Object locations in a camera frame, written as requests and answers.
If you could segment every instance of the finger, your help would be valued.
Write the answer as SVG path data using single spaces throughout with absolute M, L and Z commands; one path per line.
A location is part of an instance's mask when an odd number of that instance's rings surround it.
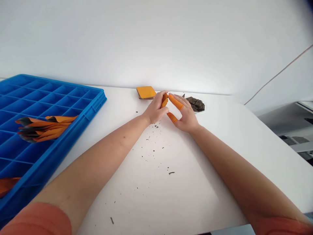
M 168 93 L 169 91 L 167 91 L 167 90 L 163 90 L 163 91 L 160 91 L 160 92 L 158 92 L 156 95 L 155 95 L 155 97 L 153 98 L 154 100 L 158 100 L 158 99 L 162 99 L 162 97 L 163 97 L 163 95 L 165 94 L 165 93 Z
M 167 116 L 169 116 L 170 120 L 172 121 L 172 123 L 175 124 L 175 122 L 178 121 L 178 119 L 170 112 L 167 113 Z
M 177 99 L 175 99 L 175 97 L 172 94 L 169 95 L 169 99 L 173 103 L 173 105 L 175 105 L 175 107 L 178 108 L 178 110 L 182 110 L 184 105 L 180 103 Z
M 158 92 L 158 93 L 156 94 L 156 96 L 153 98 L 153 102 L 156 103 L 158 109 L 159 109 L 160 106 L 161 106 L 162 98 L 163 98 L 163 95 L 164 95 L 165 93 L 168 93 L 168 91 L 167 91 L 167 90 L 160 91 L 160 92 Z
M 168 107 L 164 107 L 159 109 L 157 112 L 160 114 L 160 116 L 163 116 L 164 114 L 168 113 L 170 110 Z
M 163 95 L 161 108 L 163 108 L 163 107 L 165 107 L 167 105 L 167 102 L 169 101 L 168 97 L 169 96 L 166 93 Z
M 179 102 L 183 102 L 183 104 L 184 105 L 187 105 L 187 106 L 189 106 L 190 108 L 192 108 L 191 107 L 191 104 L 189 103 L 189 101 L 188 100 L 186 100 L 184 97 L 182 97 L 182 96 L 180 96 L 180 95 L 176 95 L 176 94 L 172 94 L 174 97 L 175 97 L 175 99 L 177 99 Z

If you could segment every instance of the orange wrapped bundle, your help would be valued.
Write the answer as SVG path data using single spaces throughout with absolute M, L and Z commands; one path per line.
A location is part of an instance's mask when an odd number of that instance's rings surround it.
M 39 143 L 58 138 L 77 117 L 47 116 L 47 121 L 23 117 L 15 122 L 23 126 L 18 132 L 23 140 Z

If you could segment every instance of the dark brown piece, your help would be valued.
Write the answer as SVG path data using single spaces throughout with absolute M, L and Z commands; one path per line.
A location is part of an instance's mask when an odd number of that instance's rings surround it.
M 194 112 L 201 112 L 204 111 L 204 103 L 201 100 L 195 99 L 192 96 L 186 98 L 188 102 L 191 104 L 192 110 Z

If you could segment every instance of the table surface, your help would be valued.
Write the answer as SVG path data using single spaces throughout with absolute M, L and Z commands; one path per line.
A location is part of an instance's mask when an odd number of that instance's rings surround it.
M 135 89 L 95 87 L 104 89 L 108 100 L 50 181 L 101 138 L 140 115 L 151 102 L 138 99 Z M 201 125 L 259 169 L 302 212 L 313 211 L 313 168 L 304 159 L 231 96 L 193 96 L 206 105 L 206 111 L 197 114 Z M 170 102 L 168 106 L 179 115 Z M 143 132 L 100 192 L 79 234 L 192 235 L 246 224 L 230 192 L 192 138 L 176 129 L 167 116 L 155 125 Z

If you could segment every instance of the grid tray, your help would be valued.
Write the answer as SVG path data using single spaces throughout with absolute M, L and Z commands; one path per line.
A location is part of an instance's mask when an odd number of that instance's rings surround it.
M 103 89 L 26 74 L 0 82 L 0 179 L 22 177 L 0 199 L 0 229 L 43 188 L 106 100 Z M 59 138 L 41 143 L 22 140 L 14 122 L 77 115 Z

